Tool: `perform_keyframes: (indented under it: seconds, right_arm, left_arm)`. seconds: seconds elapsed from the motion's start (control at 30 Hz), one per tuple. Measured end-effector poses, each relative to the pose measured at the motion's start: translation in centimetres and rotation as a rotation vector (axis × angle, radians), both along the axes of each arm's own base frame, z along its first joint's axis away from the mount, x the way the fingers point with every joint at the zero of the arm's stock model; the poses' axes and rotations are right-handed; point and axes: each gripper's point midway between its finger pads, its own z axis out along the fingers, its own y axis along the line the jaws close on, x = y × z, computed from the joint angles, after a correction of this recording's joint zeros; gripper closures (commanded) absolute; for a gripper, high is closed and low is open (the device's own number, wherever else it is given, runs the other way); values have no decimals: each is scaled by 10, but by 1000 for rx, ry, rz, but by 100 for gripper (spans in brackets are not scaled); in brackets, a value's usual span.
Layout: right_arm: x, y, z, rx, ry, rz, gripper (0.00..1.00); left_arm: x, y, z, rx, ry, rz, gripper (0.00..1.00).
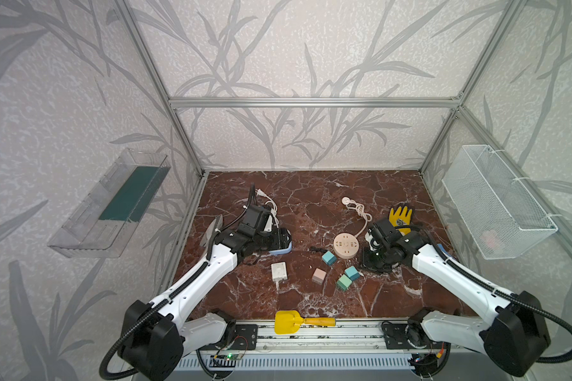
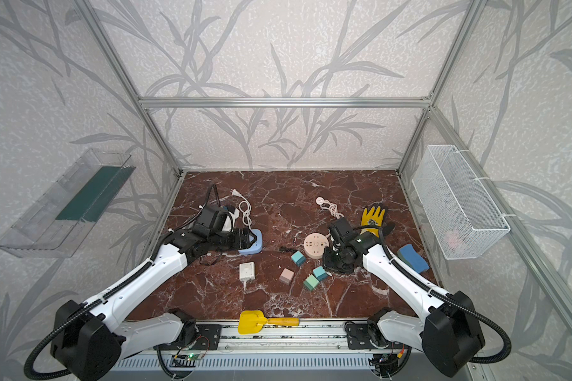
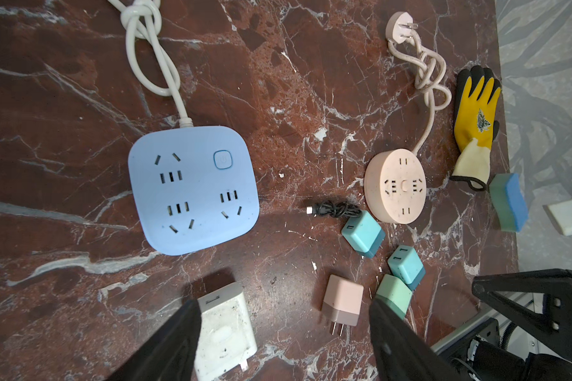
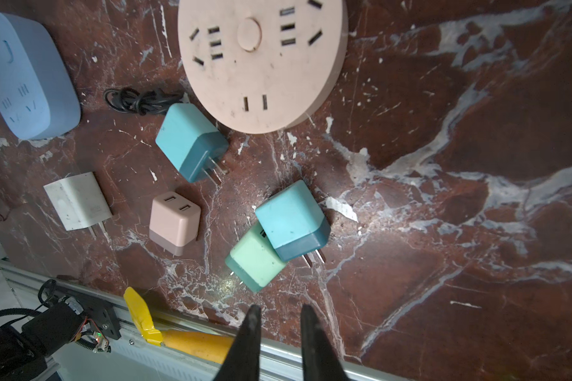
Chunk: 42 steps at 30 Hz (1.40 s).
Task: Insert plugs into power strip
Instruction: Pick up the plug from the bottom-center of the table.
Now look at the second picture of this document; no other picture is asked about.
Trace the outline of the white charger plug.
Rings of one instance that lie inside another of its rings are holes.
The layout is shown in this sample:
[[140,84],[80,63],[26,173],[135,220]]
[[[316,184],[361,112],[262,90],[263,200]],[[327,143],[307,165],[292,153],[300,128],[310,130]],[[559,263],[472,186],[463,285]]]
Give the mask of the white charger plug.
[[256,268],[254,262],[247,262],[239,265],[239,280],[242,282],[244,290],[246,290],[248,283],[254,282],[255,279]]

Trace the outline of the green charger plug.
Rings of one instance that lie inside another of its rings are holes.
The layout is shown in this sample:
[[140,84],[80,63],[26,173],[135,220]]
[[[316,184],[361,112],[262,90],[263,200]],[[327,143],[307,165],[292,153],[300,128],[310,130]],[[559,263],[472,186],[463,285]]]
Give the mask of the green charger plug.
[[319,280],[315,276],[310,275],[303,281],[303,286],[309,291],[313,291],[319,286]]

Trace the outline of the teal charger plug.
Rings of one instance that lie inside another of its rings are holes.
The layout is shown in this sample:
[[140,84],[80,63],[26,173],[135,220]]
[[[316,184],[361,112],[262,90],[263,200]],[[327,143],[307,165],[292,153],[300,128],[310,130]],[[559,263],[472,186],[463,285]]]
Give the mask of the teal charger plug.
[[314,268],[312,274],[314,277],[316,277],[316,279],[318,279],[319,282],[322,282],[324,279],[327,279],[328,277],[328,274],[326,270],[323,268],[323,266]]
[[298,267],[302,267],[306,262],[305,255],[300,251],[294,252],[294,254],[291,255],[291,259]]

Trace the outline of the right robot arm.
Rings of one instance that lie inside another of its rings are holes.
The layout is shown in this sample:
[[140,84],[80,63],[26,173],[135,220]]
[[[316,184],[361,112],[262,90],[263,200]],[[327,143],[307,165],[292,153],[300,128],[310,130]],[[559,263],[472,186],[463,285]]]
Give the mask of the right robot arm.
[[333,221],[331,243],[324,249],[329,271],[351,274],[364,268],[395,291],[413,310],[408,316],[384,308],[366,323],[367,339],[377,349],[400,343],[421,351],[444,376],[453,377],[468,363],[495,364],[508,358],[508,333],[476,311],[472,300],[425,279],[385,244],[387,227],[353,227],[344,217]]

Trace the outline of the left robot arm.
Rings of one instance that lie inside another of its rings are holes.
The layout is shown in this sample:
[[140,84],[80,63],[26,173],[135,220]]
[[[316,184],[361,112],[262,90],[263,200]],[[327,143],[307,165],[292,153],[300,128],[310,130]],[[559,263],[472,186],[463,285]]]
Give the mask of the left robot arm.
[[259,230],[235,227],[225,207],[203,207],[184,226],[164,234],[151,256],[117,283],[83,303],[65,303],[56,313],[53,331],[28,356],[25,376],[49,380],[73,374],[98,380],[119,360],[146,349],[192,344],[199,335],[196,320],[178,309],[139,322],[126,318],[160,285],[208,252],[252,247],[262,247]]

